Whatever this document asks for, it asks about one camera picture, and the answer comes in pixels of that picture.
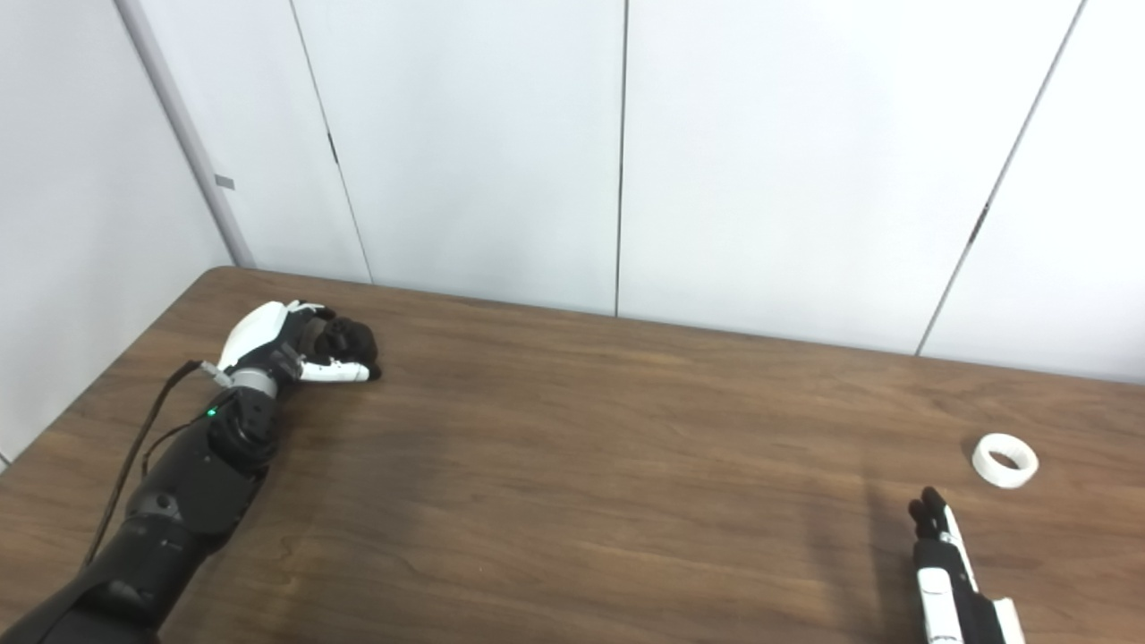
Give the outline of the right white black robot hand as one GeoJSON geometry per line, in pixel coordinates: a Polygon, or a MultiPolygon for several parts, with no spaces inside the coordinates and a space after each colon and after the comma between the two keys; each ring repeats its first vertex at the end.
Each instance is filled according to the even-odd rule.
{"type": "Polygon", "coordinates": [[[980,592],[951,506],[924,487],[908,511],[915,523],[913,566],[927,643],[1025,643],[1014,600],[980,592]]]}

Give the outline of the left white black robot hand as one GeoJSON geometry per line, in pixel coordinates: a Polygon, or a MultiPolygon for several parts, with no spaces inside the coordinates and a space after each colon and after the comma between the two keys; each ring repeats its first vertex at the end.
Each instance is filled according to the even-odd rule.
{"type": "Polygon", "coordinates": [[[376,335],[355,319],[309,301],[266,303],[232,327],[214,367],[224,388],[276,398],[299,383],[376,382],[382,369],[376,335]]]}

